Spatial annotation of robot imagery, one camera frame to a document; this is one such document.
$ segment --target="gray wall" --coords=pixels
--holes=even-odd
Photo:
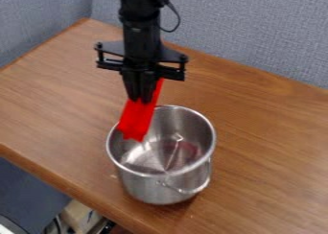
[[[328,88],[328,0],[173,0],[182,22],[164,38]],[[93,0],[92,17],[117,23],[117,0]],[[174,25],[164,11],[164,25]]]
[[[90,15],[92,0],[0,0],[0,66]]]

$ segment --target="pot handle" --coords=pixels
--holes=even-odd
[[[197,194],[198,192],[201,192],[206,188],[206,186],[209,185],[209,182],[210,182],[210,173],[212,173],[210,160],[208,160],[206,164],[208,164],[208,176],[206,176],[206,179],[205,179],[204,183],[198,187],[196,187],[194,189],[188,190],[188,189],[177,188],[173,185],[170,185],[166,182],[166,180],[157,181],[157,184],[160,184],[161,186],[164,186],[164,187],[169,188],[170,190],[178,192],[182,195],[193,195],[193,194]]]

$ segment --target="stainless steel pot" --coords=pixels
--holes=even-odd
[[[210,182],[214,130],[194,110],[173,105],[154,109],[144,142],[124,140],[113,127],[109,157],[126,192],[152,204],[192,198]]]

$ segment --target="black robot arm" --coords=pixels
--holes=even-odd
[[[122,24],[122,41],[98,42],[97,67],[118,71],[130,100],[146,104],[157,80],[184,81],[188,57],[166,48],[160,39],[160,9],[170,0],[120,0],[118,19]],[[122,57],[105,58],[105,54]],[[176,63],[177,67],[160,63]]]

